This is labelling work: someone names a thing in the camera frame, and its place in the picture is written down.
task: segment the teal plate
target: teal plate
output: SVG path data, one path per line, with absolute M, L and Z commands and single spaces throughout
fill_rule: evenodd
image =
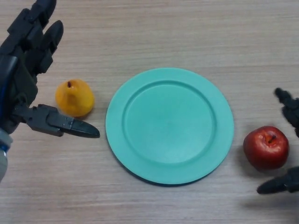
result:
M 106 116 L 108 142 L 134 176 L 161 185 L 197 181 L 225 159 L 234 119 L 219 89 L 183 69 L 140 73 L 116 92 Z

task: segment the red apple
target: red apple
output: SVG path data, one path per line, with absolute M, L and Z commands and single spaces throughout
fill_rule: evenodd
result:
M 278 169 L 287 161 L 289 141 L 278 128 L 263 126 L 246 136 L 243 150 L 257 170 Z

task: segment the wooden table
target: wooden table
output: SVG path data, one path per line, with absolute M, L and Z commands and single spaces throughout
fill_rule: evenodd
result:
M 33 0 L 0 0 L 0 39 Z M 299 223 L 298 195 L 259 196 L 271 176 L 242 153 L 251 130 L 275 125 L 289 138 L 286 167 L 299 164 L 299 139 L 273 96 L 282 87 L 299 97 L 297 0 L 58 0 L 51 23 L 64 36 L 34 102 L 55 105 L 62 81 L 82 78 L 96 96 L 87 121 L 100 139 L 62 138 L 20 125 L 12 134 L 0 185 L 4 224 L 281 224 Z M 112 156 L 105 115 L 119 86 L 156 67 L 193 70 L 215 83 L 235 117 L 235 138 L 221 166 L 179 188 L 145 184 Z

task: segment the yellow pear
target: yellow pear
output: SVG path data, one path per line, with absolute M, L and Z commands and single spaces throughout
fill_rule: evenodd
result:
M 94 107 L 93 92 L 81 79 L 61 83 L 57 87 L 55 100 L 59 109 L 71 117 L 85 116 Z

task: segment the robotic hand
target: robotic hand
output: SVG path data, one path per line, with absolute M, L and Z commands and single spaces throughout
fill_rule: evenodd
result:
M 64 133 L 99 138 L 94 126 L 60 114 L 55 107 L 30 108 L 38 89 L 37 75 L 51 66 L 64 27 L 56 21 L 43 34 L 56 7 L 56 0 L 37 0 L 31 9 L 23 9 L 8 28 L 9 36 L 0 46 L 0 181 L 7 169 L 9 136 L 20 123 L 32 130 L 63 136 Z
M 282 114 L 293 126 L 299 138 L 299 98 L 293 99 L 288 91 L 277 88 L 274 92 L 282 107 Z M 283 191 L 299 191 L 299 166 L 288 169 L 284 176 L 279 176 L 263 183 L 257 188 L 258 194 L 274 194 Z

